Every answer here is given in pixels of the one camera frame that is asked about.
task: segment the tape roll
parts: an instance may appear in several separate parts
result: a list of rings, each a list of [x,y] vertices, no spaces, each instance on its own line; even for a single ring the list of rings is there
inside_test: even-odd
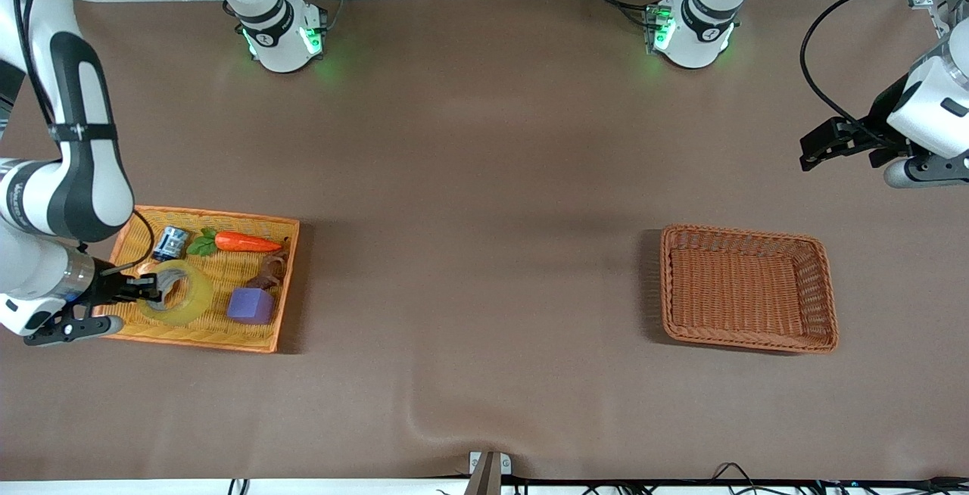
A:
[[[138,301],[138,307],[146,318],[160,320],[165,325],[188,325],[211,306],[212,297],[215,295],[212,281],[191,264],[184,260],[167,260],[153,271],[158,274],[158,289],[162,291],[162,300]],[[179,281],[188,286],[185,298],[173,308],[166,308],[165,299]]]

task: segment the brown tablecloth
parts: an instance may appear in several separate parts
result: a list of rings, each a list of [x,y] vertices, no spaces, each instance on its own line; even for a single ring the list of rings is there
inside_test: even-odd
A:
[[[138,201],[305,239],[275,356],[0,334],[0,475],[411,477],[481,449],[547,478],[964,474],[969,188],[893,191],[863,156],[800,171],[831,112],[797,48],[832,1],[749,0],[694,71],[596,0],[350,1],[288,75],[217,2],[82,3]],[[863,113],[933,43],[904,0],[862,0],[810,60]],[[55,155],[34,105],[4,156]],[[817,236],[841,347],[665,338],[674,222]]]

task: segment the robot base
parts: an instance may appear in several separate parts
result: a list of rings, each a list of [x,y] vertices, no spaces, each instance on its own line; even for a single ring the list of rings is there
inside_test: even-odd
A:
[[[321,58],[326,39],[326,10],[302,0],[286,1],[293,8],[294,19],[276,44],[266,46],[260,34],[253,39],[242,30],[253,60],[276,73],[296,71],[313,58]]]
[[[698,39],[683,18],[682,8],[686,0],[663,0],[656,5],[648,6],[643,13],[644,29],[647,38],[647,51],[650,54],[665,54],[669,61],[698,70],[713,64],[718,54],[727,49],[730,35],[734,31],[731,24],[726,32],[711,29],[709,35],[713,41]]]

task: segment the black cable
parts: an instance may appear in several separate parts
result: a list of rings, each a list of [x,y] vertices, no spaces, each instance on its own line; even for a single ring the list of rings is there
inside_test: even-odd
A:
[[[731,493],[734,493],[734,495],[744,495],[744,493],[749,493],[751,491],[754,491],[754,492],[757,492],[757,491],[765,491],[765,492],[768,492],[768,493],[772,493],[773,495],[790,495],[790,493],[785,493],[783,491],[778,491],[776,489],[771,489],[769,487],[764,487],[764,486],[761,486],[761,485],[751,485],[750,487],[745,487],[745,488],[743,488],[743,489],[741,489],[740,491],[737,491],[737,492],[734,492],[734,489],[733,488],[731,488],[731,490],[730,490],[730,492]]]
[[[23,66],[26,70],[27,78],[30,80],[30,85],[34,88],[34,94],[37,96],[37,103],[39,106],[41,106],[41,113],[44,115],[44,121],[46,122],[46,125],[50,126],[53,123],[51,101],[49,101],[46,91],[41,85],[41,79],[37,74],[37,67],[34,64],[34,57],[30,51],[29,10],[33,6],[33,0],[27,0],[22,11],[20,9],[20,0],[13,0],[13,3],[14,22],[17,23],[17,36],[20,37],[20,49],[23,54]]]
[[[862,123],[858,121],[858,119],[853,117],[845,109],[841,108],[841,106],[835,103],[833,99],[828,98],[828,96],[821,91],[821,88],[818,87],[817,83],[814,82],[814,78],[811,77],[810,71],[807,70],[807,58],[805,55],[807,54],[807,44],[811,40],[811,36],[814,35],[814,31],[818,28],[818,26],[821,25],[821,22],[824,22],[824,19],[826,19],[828,15],[831,15],[831,13],[833,13],[834,10],[840,8],[841,5],[844,5],[845,3],[850,1],[851,0],[838,0],[837,2],[834,2],[834,4],[831,5],[829,8],[824,9],[824,12],[821,12],[818,18],[815,19],[814,23],[811,23],[811,26],[807,29],[807,33],[804,33],[804,40],[802,41],[802,43],[800,43],[800,71],[802,71],[802,74],[804,75],[804,80],[807,81],[807,86],[810,87],[811,91],[813,91],[814,94],[821,99],[821,101],[823,101],[824,103],[827,103],[828,107],[830,107],[831,109],[834,109],[834,112],[844,117],[845,120],[848,120],[848,122],[851,123],[852,126],[857,127],[857,129],[868,134],[868,136],[870,136],[873,140],[875,140],[876,143],[882,146],[886,146],[885,140],[883,140],[881,137],[879,137],[871,130],[866,129],[866,127],[863,126]]]
[[[728,463],[722,463],[719,467],[717,467],[717,471],[713,473],[713,476],[710,478],[710,481],[717,480],[717,478],[720,478],[721,475],[723,475],[724,473],[726,473],[726,471],[729,471],[731,469],[734,469],[738,473],[740,473],[740,475],[742,475],[743,477],[743,480],[747,481],[747,484],[754,485],[754,482],[750,480],[750,475],[747,474],[747,471],[743,470],[743,467],[734,463],[733,461],[730,461]]]
[[[239,484],[239,495],[246,495],[249,491],[249,480],[241,480]],[[229,482],[229,492],[226,495],[232,495],[233,488],[235,488],[235,478]]]
[[[148,260],[148,257],[151,257],[152,251],[155,251],[155,231],[151,228],[151,225],[148,222],[148,219],[146,219],[145,216],[143,216],[140,212],[138,212],[138,210],[135,210],[134,215],[137,216],[139,219],[141,219],[142,223],[145,224],[145,228],[148,229],[148,250],[145,251],[145,254],[139,257],[138,260],[133,260],[131,261],[131,263],[115,266],[114,268],[108,268],[104,272],[101,272],[102,276],[117,274],[118,272],[123,272],[128,268],[134,268],[135,266],[138,266],[139,264],[144,263],[146,260]]]
[[[639,18],[637,18],[636,16],[630,13],[630,10],[637,10],[639,12],[643,12],[645,8],[647,8],[646,5],[633,5],[633,3],[620,2],[619,0],[602,0],[602,1],[609,3],[609,5],[615,6],[615,8],[619,9],[619,12],[621,12],[623,16],[626,16],[626,20],[634,23],[634,25],[637,25],[639,27],[650,27],[647,25],[647,23],[641,21]]]

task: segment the toy carrot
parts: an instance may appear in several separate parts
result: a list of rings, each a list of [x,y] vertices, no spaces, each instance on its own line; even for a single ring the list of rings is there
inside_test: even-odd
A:
[[[215,229],[202,229],[201,236],[188,246],[188,254],[208,257],[215,251],[238,251],[239,253],[271,253],[279,251],[280,244],[239,232],[215,232]]]

